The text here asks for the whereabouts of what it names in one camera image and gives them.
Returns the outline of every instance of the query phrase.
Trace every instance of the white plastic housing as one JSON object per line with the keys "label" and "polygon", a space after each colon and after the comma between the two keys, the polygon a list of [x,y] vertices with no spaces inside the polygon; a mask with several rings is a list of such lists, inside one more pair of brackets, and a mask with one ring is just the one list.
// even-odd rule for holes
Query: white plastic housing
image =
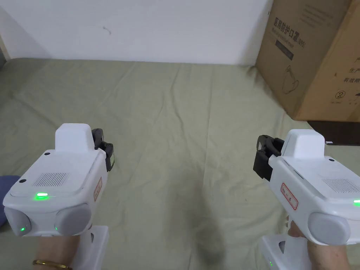
{"label": "white plastic housing", "polygon": [[[63,124],[56,131],[55,150],[45,151],[4,198],[6,216],[15,234],[60,235],[60,229],[55,228],[60,210],[81,205],[90,214],[84,229],[76,234],[86,231],[107,183],[105,158],[103,150],[94,149],[89,125]],[[38,193],[48,195],[39,197]],[[14,210],[24,213],[30,225]]]}
{"label": "white plastic housing", "polygon": [[282,155],[269,159],[270,188],[312,242],[359,243],[360,207],[354,201],[360,199],[360,177],[324,156],[324,145],[314,130],[291,130]]}

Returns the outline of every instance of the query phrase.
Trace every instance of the handle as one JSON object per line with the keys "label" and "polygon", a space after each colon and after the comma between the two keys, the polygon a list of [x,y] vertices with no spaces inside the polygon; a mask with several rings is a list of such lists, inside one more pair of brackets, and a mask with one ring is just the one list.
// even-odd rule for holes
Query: handle
{"label": "handle", "polygon": [[[289,216],[287,232],[293,219]],[[284,256],[293,270],[311,270],[311,262],[307,252],[307,239],[303,237],[286,236]]]}

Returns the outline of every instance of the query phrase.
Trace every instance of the wrist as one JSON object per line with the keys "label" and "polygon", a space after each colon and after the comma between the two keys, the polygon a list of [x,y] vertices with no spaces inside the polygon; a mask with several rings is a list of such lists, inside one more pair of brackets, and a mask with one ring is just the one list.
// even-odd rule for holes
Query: wrist
{"label": "wrist", "polygon": [[322,246],[308,241],[307,249],[313,270],[350,270],[346,246]]}

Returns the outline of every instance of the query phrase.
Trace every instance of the green led light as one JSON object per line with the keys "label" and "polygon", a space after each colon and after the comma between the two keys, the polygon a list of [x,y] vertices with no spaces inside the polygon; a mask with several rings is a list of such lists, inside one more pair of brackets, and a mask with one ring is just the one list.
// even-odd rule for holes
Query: green led light
{"label": "green led light", "polygon": [[34,201],[46,201],[49,199],[49,196],[35,196]]}

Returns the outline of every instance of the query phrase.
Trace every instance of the bed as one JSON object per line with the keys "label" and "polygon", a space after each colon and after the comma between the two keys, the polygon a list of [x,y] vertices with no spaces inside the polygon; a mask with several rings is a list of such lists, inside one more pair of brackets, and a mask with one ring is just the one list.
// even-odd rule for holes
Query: bed
{"label": "bed", "polygon": [[[0,175],[22,175],[64,122],[104,130],[116,163],[95,216],[103,269],[268,269],[258,247],[286,213],[252,170],[261,134],[291,120],[255,67],[14,59],[0,72]],[[326,146],[360,174],[360,148]],[[34,238],[0,228],[2,269],[31,269]],[[348,248],[360,264],[359,246]]]}

